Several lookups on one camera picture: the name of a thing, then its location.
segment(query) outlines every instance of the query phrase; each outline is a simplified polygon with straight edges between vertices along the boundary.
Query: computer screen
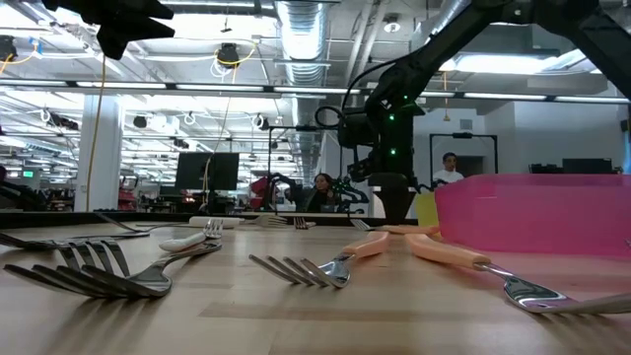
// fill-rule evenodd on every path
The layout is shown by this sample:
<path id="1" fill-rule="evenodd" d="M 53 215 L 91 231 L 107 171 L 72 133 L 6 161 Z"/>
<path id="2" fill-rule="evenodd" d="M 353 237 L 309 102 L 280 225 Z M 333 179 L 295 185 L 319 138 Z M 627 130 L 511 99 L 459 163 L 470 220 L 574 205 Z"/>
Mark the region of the computer screen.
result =
<path id="1" fill-rule="evenodd" d="M 611 159 L 564 159 L 564 174 L 612 174 Z"/>
<path id="2" fill-rule="evenodd" d="M 215 190 L 236 190 L 239 176 L 239 153 L 179 153 L 175 187 L 203 189 L 206 162 L 208 185 Z"/>

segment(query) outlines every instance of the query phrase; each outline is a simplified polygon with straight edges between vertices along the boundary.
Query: column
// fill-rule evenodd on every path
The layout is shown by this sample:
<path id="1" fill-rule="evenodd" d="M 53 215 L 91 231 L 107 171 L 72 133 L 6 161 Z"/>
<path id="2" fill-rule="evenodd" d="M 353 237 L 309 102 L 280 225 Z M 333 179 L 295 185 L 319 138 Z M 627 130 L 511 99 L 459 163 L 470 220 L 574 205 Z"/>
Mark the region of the column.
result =
<path id="1" fill-rule="evenodd" d="M 81 143 L 79 152 L 79 172 L 75 193 L 75 212 L 88 212 L 96 209 L 116 209 L 118 205 L 118 178 L 120 170 L 120 150 L 125 112 L 117 97 L 103 97 L 101 118 L 97 130 L 97 143 L 92 163 L 90 183 L 90 206 L 88 206 L 88 170 L 92 142 L 97 128 L 98 96 L 86 96 Z"/>

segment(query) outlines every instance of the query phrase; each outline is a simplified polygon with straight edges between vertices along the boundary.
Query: pink plastic bin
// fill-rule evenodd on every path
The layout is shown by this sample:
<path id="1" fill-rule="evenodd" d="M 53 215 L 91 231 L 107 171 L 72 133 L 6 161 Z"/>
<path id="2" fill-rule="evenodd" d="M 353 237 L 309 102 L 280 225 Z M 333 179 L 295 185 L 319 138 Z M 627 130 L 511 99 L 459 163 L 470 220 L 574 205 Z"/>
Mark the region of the pink plastic bin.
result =
<path id="1" fill-rule="evenodd" d="M 452 243 L 631 258 L 631 176 L 475 176 L 438 188 L 436 204 Z"/>

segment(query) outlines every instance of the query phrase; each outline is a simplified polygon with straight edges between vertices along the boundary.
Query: fluorescent light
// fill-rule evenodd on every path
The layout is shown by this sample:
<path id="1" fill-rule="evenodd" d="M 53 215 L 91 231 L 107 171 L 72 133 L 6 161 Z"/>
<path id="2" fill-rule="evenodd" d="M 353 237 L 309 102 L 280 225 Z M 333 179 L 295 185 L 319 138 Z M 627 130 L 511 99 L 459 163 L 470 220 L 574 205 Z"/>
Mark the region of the fluorescent light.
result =
<path id="1" fill-rule="evenodd" d="M 556 97 L 558 103 L 583 103 L 583 104 L 629 104 L 625 98 L 594 98 L 594 97 Z"/>
<path id="2" fill-rule="evenodd" d="M 274 87 L 276 93 L 289 94 L 346 94 L 348 89 L 342 88 L 309 88 L 309 87 Z M 359 89 L 351 90 L 351 95 L 358 95 Z"/>
<path id="3" fill-rule="evenodd" d="M 7 137 L 7 136 L 0 136 L 0 145 L 6 145 L 10 147 L 17 147 L 17 148 L 27 148 L 27 143 L 19 139 Z"/>
<path id="4" fill-rule="evenodd" d="M 0 85 L 15 85 L 15 86 L 68 86 L 63 81 L 53 80 L 12 80 L 12 79 L 0 79 Z"/>
<path id="5" fill-rule="evenodd" d="M 80 88 L 100 88 L 101 82 L 77 82 Z M 166 84 L 161 83 L 105 83 L 106 88 L 112 89 L 166 89 Z"/>
<path id="6" fill-rule="evenodd" d="M 453 98 L 455 93 L 447 92 L 423 92 L 421 98 Z"/>
<path id="7" fill-rule="evenodd" d="M 457 61 L 456 70 L 469 73 L 534 74 L 546 64 L 543 59 L 524 55 L 469 54 Z"/>
<path id="8" fill-rule="evenodd" d="M 262 92 L 262 86 L 177 84 L 180 90 Z"/>
<path id="9" fill-rule="evenodd" d="M 522 100 L 522 101 L 543 101 L 545 95 L 515 95 L 515 94 L 482 94 L 466 93 L 466 99 L 494 99 L 494 100 Z"/>

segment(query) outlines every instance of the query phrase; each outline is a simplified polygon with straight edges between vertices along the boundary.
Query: fork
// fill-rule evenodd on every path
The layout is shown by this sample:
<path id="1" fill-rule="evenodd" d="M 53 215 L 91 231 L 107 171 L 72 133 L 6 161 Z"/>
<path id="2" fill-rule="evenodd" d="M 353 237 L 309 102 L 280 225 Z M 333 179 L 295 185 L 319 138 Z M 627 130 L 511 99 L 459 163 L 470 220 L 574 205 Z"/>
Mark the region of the fork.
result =
<path id="1" fill-rule="evenodd" d="M 309 225 L 307 224 L 307 222 L 305 221 L 303 217 L 295 217 L 294 227 L 297 230 L 307 230 L 309 228 Z"/>
<path id="2" fill-rule="evenodd" d="M 570 297 L 533 282 L 493 264 L 491 258 L 450 245 L 435 242 L 425 235 L 405 235 L 412 252 L 422 258 L 445 264 L 487 271 L 504 280 L 504 294 L 511 304 L 524 311 L 542 314 L 604 315 L 631 313 L 631 294 L 576 301 Z"/>
<path id="3" fill-rule="evenodd" d="M 125 278 L 84 264 L 80 270 L 57 266 L 56 270 L 34 265 L 27 270 L 7 264 L 4 269 L 37 286 L 53 291 L 70 292 L 93 298 L 163 297 L 173 287 L 173 280 L 163 274 L 164 269 L 184 257 L 201 255 L 221 249 L 221 244 L 204 243 L 201 248 L 171 254 L 152 263 L 144 271 Z"/>
<path id="4" fill-rule="evenodd" d="M 69 242 L 74 240 L 98 240 L 98 239 L 131 239 L 139 237 L 148 237 L 149 233 L 123 233 L 119 235 L 103 235 L 103 236 L 79 236 L 72 237 L 61 242 Z M 20 248 L 31 251 L 54 250 L 57 249 L 59 241 L 23 241 L 21 239 L 11 237 L 4 233 L 0 233 L 0 245 L 5 247 Z"/>
<path id="5" fill-rule="evenodd" d="M 224 233 L 224 220 L 209 219 L 200 233 L 182 239 L 171 239 L 159 244 L 165 251 L 182 251 L 206 240 L 221 239 Z"/>
<path id="6" fill-rule="evenodd" d="M 366 222 L 360 219 L 351 219 L 351 223 L 355 226 L 355 228 L 363 232 L 371 232 L 375 230 L 375 228 L 369 226 Z"/>
<path id="7" fill-rule="evenodd" d="M 222 245 L 219 243 L 206 241 L 200 245 L 200 248 L 163 257 L 149 265 L 145 270 L 125 278 L 102 271 L 92 265 L 83 265 L 81 269 L 90 274 L 94 279 L 111 287 L 113 290 L 113 292 L 109 294 L 111 297 L 120 297 L 117 294 L 120 289 L 126 290 L 133 295 L 133 297 L 138 298 L 163 297 L 167 295 L 173 287 L 173 280 L 163 273 L 169 264 L 185 257 L 207 254 L 220 250 L 221 248 Z"/>
<path id="8" fill-rule="evenodd" d="M 59 251 L 69 267 L 59 265 L 56 270 L 53 270 L 46 266 L 34 265 L 32 270 L 27 270 L 17 265 L 7 264 L 4 269 L 19 278 L 53 291 L 78 293 L 89 297 L 106 297 L 107 293 L 116 293 L 119 296 L 124 296 L 126 294 L 124 289 L 108 288 L 103 282 L 94 280 L 92 277 L 81 273 L 81 268 L 73 249 L 77 251 L 84 263 L 95 265 L 88 246 L 95 251 L 107 272 L 113 274 L 105 247 L 114 255 L 114 259 L 122 273 L 129 275 L 125 257 L 120 246 L 114 240 L 78 240 L 59 244 Z"/>
<path id="9" fill-rule="evenodd" d="M 253 254 L 249 255 L 249 259 L 272 275 L 292 284 L 303 283 L 310 286 L 316 284 L 320 287 L 331 285 L 336 288 L 344 288 L 348 285 L 351 277 L 350 271 L 344 263 L 353 258 L 371 256 L 386 251 L 388 239 L 388 232 L 371 232 L 365 240 L 344 247 L 338 256 L 320 266 L 316 266 L 309 259 L 302 258 L 301 263 L 307 270 L 287 256 L 283 257 L 283 261 L 287 265 L 270 255 L 267 256 L 269 262 Z"/>

